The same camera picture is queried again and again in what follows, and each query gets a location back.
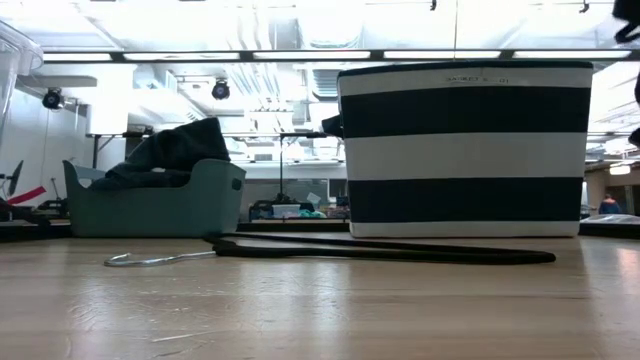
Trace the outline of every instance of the striped storage bin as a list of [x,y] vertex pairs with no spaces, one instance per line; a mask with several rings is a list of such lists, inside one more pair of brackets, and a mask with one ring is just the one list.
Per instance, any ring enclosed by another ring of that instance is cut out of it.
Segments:
[[577,235],[592,75],[545,61],[340,73],[352,235]]

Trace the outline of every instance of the ceiling light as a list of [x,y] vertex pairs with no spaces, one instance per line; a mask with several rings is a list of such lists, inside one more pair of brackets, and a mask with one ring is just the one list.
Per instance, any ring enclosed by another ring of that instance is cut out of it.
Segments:
[[621,59],[629,56],[629,50],[590,51],[516,51],[516,59]]
[[631,166],[629,165],[611,165],[609,167],[609,174],[611,175],[626,175],[631,172]]
[[111,61],[107,53],[46,53],[44,61]]
[[253,53],[255,59],[268,60],[318,60],[318,59],[367,59],[371,55],[369,51],[257,51]]
[[500,51],[385,51],[385,59],[495,59]]
[[194,60],[238,60],[237,52],[211,53],[128,53],[124,58],[132,61],[194,61]]

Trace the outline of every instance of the ceiling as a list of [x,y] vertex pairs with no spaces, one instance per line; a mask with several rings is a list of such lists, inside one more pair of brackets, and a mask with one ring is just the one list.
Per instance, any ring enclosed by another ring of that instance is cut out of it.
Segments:
[[[622,23],[610,15],[613,0],[586,2],[589,9],[582,12],[582,0],[438,0],[433,11],[431,0],[0,0],[0,21],[45,52],[617,48],[613,36]],[[640,43],[630,48],[640,49]],[[228,133],[317,130],[320,120],[338,111],[337,72],[372,65],[380,63],[139,65],[133,85],[138,107],[129,120],[166,128],[216,115]],[[45,65],[38,75],[50,75],[52,68]],[[590,136],[590,156],[633,155],[624,140],[611,140],[640,125],[631,90],[640,64],[602,63],[596,69],[590,131],[620,134]],[[166,83],[167,74],[175,84]],[[219,78],[229,82],[229,99],[211,97]],[[149,91],[145,84],[152,81],[169,95]],[[72,93],[83,97],[78,89]],[[245,151],[239,153],[253,149],[243,159],[279,156],[275,137],[229,139],[230,147]],[[291,159],[344,155],[337,140],[303,139],[286,148]]]

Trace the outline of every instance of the table surface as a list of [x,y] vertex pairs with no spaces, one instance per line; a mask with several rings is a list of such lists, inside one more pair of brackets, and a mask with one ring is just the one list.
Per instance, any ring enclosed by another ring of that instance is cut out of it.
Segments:
[[[346,234],[315,236],[348,237]],[[198,240],[0,244],[0,359],[638,359],[640,242],[439,240],[554,264],[212,258]]]

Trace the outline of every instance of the table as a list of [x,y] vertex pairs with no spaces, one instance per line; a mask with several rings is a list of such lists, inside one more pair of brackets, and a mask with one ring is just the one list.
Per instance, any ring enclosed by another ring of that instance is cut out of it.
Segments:
[[[313,236],[347,237],[348,234]],[[439,240],[554,264],[219,258],[198,240],[0,244],[0,359],[637,359],[640,242]]]

